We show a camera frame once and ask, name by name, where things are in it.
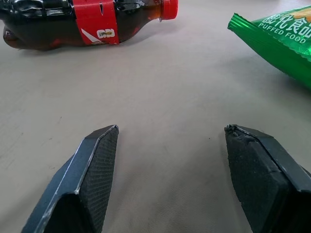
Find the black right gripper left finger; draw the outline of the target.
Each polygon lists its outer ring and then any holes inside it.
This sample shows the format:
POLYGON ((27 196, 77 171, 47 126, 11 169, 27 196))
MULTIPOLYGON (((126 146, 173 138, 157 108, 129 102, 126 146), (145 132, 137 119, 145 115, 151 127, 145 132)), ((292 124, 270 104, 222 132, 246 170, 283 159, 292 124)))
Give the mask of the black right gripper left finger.
POLYGON ((117 125, 86 136, 55 173, 21 233, 102 233, 112 188, 117 125))

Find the cola bottle with red label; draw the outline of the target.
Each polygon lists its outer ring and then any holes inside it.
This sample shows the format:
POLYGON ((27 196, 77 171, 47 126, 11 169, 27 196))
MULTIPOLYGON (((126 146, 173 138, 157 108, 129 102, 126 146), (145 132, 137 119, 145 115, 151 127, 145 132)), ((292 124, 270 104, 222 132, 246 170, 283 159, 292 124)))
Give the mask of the cola bottle with red label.
POLYGON ((3 40, 24 50, 116 45, 177 13, 178 0, 0 0, 3 40))

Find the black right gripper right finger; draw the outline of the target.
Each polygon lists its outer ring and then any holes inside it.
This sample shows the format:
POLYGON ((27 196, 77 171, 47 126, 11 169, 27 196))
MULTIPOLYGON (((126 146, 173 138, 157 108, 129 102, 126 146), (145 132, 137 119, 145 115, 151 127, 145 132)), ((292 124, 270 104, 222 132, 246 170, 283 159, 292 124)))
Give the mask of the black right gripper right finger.
POLYGON ((236 196, 253 233, 311 233, 311 173, 272 136, 227 125, 236 196))

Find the green puffed food bag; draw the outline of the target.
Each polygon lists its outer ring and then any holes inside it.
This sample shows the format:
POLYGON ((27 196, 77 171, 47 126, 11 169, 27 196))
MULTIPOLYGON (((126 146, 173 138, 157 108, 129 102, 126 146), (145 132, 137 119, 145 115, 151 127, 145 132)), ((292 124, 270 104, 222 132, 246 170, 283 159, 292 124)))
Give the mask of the green puffed food bag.
POLYGON ((311 90, 311 5, 254 21, 234 14, 227 28, 265 61, 311 90))

